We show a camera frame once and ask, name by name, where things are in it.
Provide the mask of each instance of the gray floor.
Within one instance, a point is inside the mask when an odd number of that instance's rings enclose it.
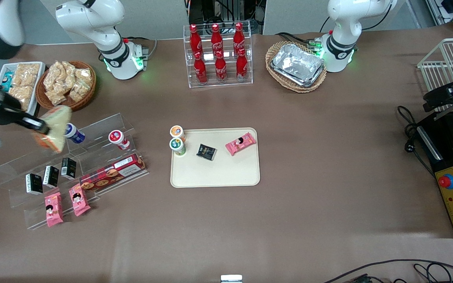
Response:
[[[73,42],[40,0],[22,0],[20,12],[26,34],[26,43],[50,44]],[[332,27],[333,23],[327,23],[327,25]],[[364,25],[368,26],[370,22],[365,22]],[[401,7],[388,29],[415,29],[417,27],[424,28],[433,25],[433,19],[424,0],[412,0],[411,5],[403,5]],[[6,62],[0,60],[0,70],[1,66]]]

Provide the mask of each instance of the cup lid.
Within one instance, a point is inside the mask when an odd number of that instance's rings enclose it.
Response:
[[[183,136],[183,128],[181,126],[175,125],[171,128],[170,133],[173,138],[181,138],[181,136]]]
[[[71,124],[71,123],[67,123],[66,124],[66,131],[64,133],[64,136],[66,138],[70,138],[70,137],[74,136],[74,134],[76,134],[76,127],[73,124]]]
[[[173,151],[178,151],[180,149],[183,148],[183,140],[181,140],[181,138],[173,138],[170,142],[169,142],[169,147],[171,147],[171,149]]]
[[[122,131],[114,130],[109,133],[109,141],[112,143],[120,143],[123,140],[124,136]]]

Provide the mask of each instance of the red and white bottle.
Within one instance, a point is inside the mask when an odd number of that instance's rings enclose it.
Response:
[[[227,80],[227,63],[223,59],[223,54],[221,58],[216,59],[214,65],[216,66],[216,79],[218,83],[224,84]]]
[[[196,54],[202,57],[202,39],[200,39],[200,35],[197,33],[197,26],[195,24],[190,25],[190,46],[194,57]]]
[[[234,34],[234,57],[239,56],[239,50],[243,49],[244,49],[244,33],[242,32],[242,23],[236,23]]]
[[[218,24],[212,24],[211,45],[214,58],[223,58],[223,38],[219,34]]]
[[[239,50],[237,57],[237,81],[244,82],[248,78],[248,60],[246,59],[246,50]]]
[[[195,68],[195,75],[197,76],[198,84],[204,85],[207,84],[207,73],[205,72],[205,63],[202,61],[202,57],[199,53],[194,54],[195,63],[193,64]]]

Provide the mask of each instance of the black package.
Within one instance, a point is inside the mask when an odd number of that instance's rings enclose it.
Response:
[[[61,176],[73,180],[76,177],[76,161],[70,158],[63,158],[63,166],[61,168]]]
[[[43,193],[41,176],[32,173],[26,175],[26,192],[32,195],[41,195]]]
[[[200,156],[202,158],[212,161],[212,158],[214,157],[215,153],[216,153],[216,149],[214,149],[212,147],[208,147],[203,144],[200,144],[200,147],[198,148],[197,156]]]
[[[55,188],[59,181],[59,169],[53,166],[45,167],[45,174],[43,175],[43,185],[49,188]]]

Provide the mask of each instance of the wicker basket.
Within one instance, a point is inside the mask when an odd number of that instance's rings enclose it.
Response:
[[[67,92],[65,94],[66,100],[61,103],[61,105],[71,107],[72,111],[76,111],[81,109],[86,104],[88,104],[88,102],[90,102],[90,100],[94,96],[94,92],[96,90],[97,77],[92,67],[87,63],[83,63],[80,61],[70,61],[70,64],[76,67],[77,69],[89,69],[90,73],[92,74],[92,86],[90,86],[90,91],[88,91],[88,93],[83,97],[83,99],[81,99],[78,102],[75,102],[74,100],[72,100],[72,98],[69,97],[69,92]],[[48,70],[45,71],[45,73],[40,77],[38,81],[38,85],[36,86],[36,99],[38,100],[38,103],[39,105],[41,105],[41,107],[44,107],[46,109],[52,109],[53,104],[45,95],[46,89],[45,85],[43,84],[43,80],[45,79],[47,74]]]
[[[312,86],[310,88],[304,88],[302,86],[299,86],[297,83],[293,82],[291,79],[288,79],[287,77],[279,74],[278,72],[276,72],[275,70],[273,70],[270,67],[270,61],[272,61],[272,59],[274,59],[275,55],[277,55],[277,53],[279,52],[281,47],[285,44],[290,44],[290,43],[296,44],[298,47],[300,47],[302,50],[304,50],[306,52],[309,52],[309,53],[311,52],[309,50],[309,48],[301,45],[300,43],[295,43],[295,42],[291,42],[291,41],[281,41],[281,42],[275,43],[274,45],[272,45],[272,47],[270,47],[268,49],[267,54],[265,55],[265,65],[267,67],[267,70],[270,73],[270,75],[272,75],[272,77],[274,77],[274,79],[279,84],[281,84],[283,87],[287,88],[288,90],[292,90],[297,93],[311,92],[311,91],[315,90],[316,88],[318,88],[318,86],[320,84],[322,84],[322,81],[324,81],[324,79],[326,77],[326,68],[324,70],[322,70],[321,74],[319,75],[319,77],[316,79],[316,81],[312,84]]]

